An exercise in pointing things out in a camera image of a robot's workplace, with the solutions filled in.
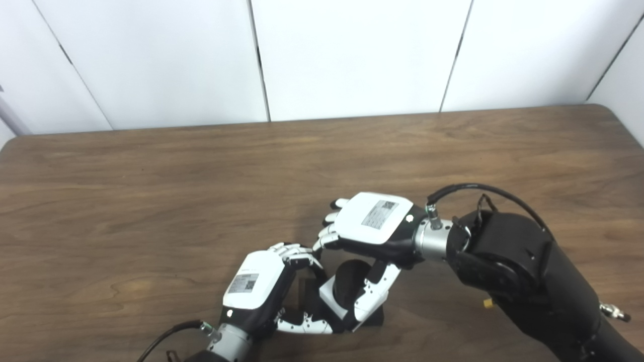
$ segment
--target cable connector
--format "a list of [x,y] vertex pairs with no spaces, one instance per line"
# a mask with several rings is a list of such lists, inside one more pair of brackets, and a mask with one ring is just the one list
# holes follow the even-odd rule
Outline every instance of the cable connector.
[[439,212],[436,210],[436,205],[431,204],[431,205],[425,205],[425,212],[427,213],[427,217],[430,219],[430,227],[432,230],[440,230],[442,229],[442,221],[440,220],[439,217]]
[[616,305],[600,302],[600,311],[608,318],[630,322],[630,314],[624,313],[621,309],[617,308]]
[[199,330],[201,330],[208,338],[211,338],[213,342],[217,342],[222,338],[221,332],[216,330],[209,323],[202,322]]

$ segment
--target white label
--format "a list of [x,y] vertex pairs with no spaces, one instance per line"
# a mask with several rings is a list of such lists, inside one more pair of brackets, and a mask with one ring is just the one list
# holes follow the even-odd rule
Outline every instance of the white label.
[[384,222],[387,221],[389,215],[392,214],[393,210],[398,206],[397,202],[380,200],[375,206],[369,211],[363,220],[362,224],[364,226],[373,227],[374,229],[382,229]]
[[259,274],[239,274],[232,280],[228,293],[250,293],[255,288]]

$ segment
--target small yellow part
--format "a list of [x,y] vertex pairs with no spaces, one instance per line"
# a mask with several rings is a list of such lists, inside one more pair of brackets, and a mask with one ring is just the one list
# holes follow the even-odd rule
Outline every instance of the small yellow part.
[[483,307],[485,307],[486,309],[494,308],[494,301],[492,300],[492,298],[484,300]]

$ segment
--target black joint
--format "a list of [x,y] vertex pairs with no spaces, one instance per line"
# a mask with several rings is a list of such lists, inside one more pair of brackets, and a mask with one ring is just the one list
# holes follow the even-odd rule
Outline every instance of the black joint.
[[290,259],[289,265],[296,270],[300,270],[308,267],[310,265],[310,261],[308,259]]

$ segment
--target silver connector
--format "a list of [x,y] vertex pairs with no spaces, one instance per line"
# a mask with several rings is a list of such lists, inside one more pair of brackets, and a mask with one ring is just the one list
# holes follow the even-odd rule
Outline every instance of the silver connector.
[[434,262],[446,260],[447,237],[452,224],[449,220],[439,221],[440,229],[434,229],[431,222],[424,219],[413,235],[414,247],[425,260]]
[[213,339],[207,350],[228,362],[242,362],[251,349],[252,338],[243,330],[229,324],[219,326],[219,339]]
[[425,206],[425,212],[427,212],[427,217],[430,219],[430,225],[432,230],[440,230],[443,227],[442,221],[439,217],[439,212],[436,210],[436,205],[427,205]]
[[619,319],[624,322],[630,321],[630,315],[624,313],[621,309],[617,308],[616,305],[600,302],[600,311],[608,318]]
[[218,330],[216,330],[213,326],[206,322],[202,322],[201,327],[199,327],[199,330],[201,330],[206,337],[210,338],[214,342],[218,342],[222,338],[222,334],[219,333]]

